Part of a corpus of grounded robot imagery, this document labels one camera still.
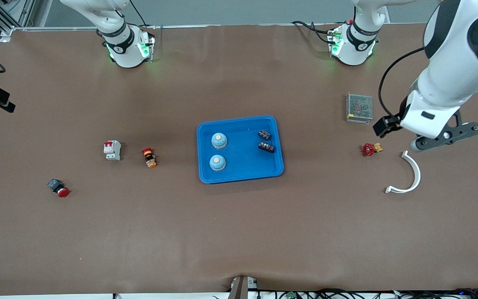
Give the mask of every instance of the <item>semicircular white bracket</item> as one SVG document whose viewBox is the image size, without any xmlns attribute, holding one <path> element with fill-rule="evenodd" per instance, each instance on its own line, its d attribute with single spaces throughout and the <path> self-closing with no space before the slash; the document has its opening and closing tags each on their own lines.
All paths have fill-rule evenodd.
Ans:
<svg viewBox="0 0 478 299">
<path fill-rule="evenodd" d="M 408 151 L 404 151 L 402 153 L 402 158 L 405 159 L 410 164 L 410 166 L 412 166 L 412 169 L 414 170 L 414 182 L 412 183 L 412 186 L 410 186 L 410 188 L 406 189 L 406 190 L 397 189 L 396 187 L 393 187 L 393 186 L 388 186 L 387 191 L 385 191 L 385 193 L 390 193 L 390 192 L 406 193 L 406 192 L 409 192 L 409 191 L 413 191 L 419 185 L 419 180 L 422 177 L 422 173 L 419 171 L 418 164 L 416 163 L 416 161 L 414 161 L 414 159 L 409 157 Z"/>
</svg>

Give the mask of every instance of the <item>blue tray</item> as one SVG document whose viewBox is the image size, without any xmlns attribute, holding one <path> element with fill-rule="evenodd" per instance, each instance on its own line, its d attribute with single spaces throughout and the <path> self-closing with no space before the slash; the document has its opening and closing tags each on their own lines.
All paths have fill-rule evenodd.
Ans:
<svg viewBox="0 0 478 299">
<path fill-rule="evenodd" d="M 272 135 L 268 141 L 258 136 L 260 129 Z M 228 138 L 227 145 L 221 149 L 211 144 L 211 137 L 218 132 Z M 262 141 L 275 146 L 274 153 L 258 149 Z M 278 127 L 270 115 L 201 123 L 197 127 L 197 146 L 199 177 L 207 184 L 268 178 L 283 172 Z M 215 172 L 210 168 L 209 161 L 213 155 L 222 155 L 226 159 L 223 170 Z"/>
</svg>

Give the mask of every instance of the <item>brown table surface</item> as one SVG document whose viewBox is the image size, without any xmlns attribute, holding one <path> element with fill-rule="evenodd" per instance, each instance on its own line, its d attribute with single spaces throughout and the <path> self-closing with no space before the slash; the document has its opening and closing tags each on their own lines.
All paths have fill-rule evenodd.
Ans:
<svg viewBox="0 0 478 299">
<path fill-rule="evenodd" d="M 265 289 L 478 287 L 478 136 L 412 154 L 419 187 L 385 194 L 412 184 L 400 153 L 415 135 L 379 140 L 345 121 L 347 93 L 385 115 L 381 74 L 423 28 L 385 26 L 355 67 L 303 27 L 166 29 L 136 69 L 112 63 L 95 32 L 15 32 L 0 46 L 17 105 L 0 109 L 0 294 L 214 292 L 240 274 Z M 426 65 L 418 53 L 392 70 L 392 110 Z M 478 94 L 462 111 L 478 121 Z M 263 114 L 278 121 L 285 172 L 202 183 L 197 125 Z M 102 153 L 112 139 L 120 162 Z"/>
</svg>

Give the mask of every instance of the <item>metal mesh box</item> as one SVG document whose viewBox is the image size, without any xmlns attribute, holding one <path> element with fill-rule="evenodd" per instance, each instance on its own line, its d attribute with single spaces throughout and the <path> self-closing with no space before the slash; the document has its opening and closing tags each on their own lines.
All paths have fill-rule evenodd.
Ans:
<svg viewBox="0 0 478 299">
<path fill-rule="evenodd" d="M 346 120 L 351 123 L 365 123 L 368 125 L 372 119 L 372 97 L 348 94 Z"/>
</svg>

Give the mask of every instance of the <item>metal frame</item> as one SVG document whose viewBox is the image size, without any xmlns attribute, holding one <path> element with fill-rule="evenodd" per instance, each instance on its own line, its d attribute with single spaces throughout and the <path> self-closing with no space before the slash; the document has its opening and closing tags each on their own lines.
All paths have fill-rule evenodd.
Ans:
<svg viewBox="0 0 478 299">
<path fill-rule="evenodd" d="M 29 17 L 32 13 L 32 8 L 36 0 L 24 0 L 25 4 L 21 9 L 20 17 L 16 20 L 4 8 L 0 6 L 0 30 L 5 35 L 10 35 L 14 27 L 26 27 Z"/>
<path fill-rule="evenodd" d="M 167 26 L 138 26 L 148 29 L 171 29 L 171 28 L 203 28 L 208 26 L 222 26 L 219 24 L 210 24 L 210 25 L 167 25 Z M 75 32 L 75 31 L 89 31 L 97 30 L 95 26 L 81 26 L 81 27 L 18 27 L 15 30 L 24 31 L 24 32 Z"/>
</svg>

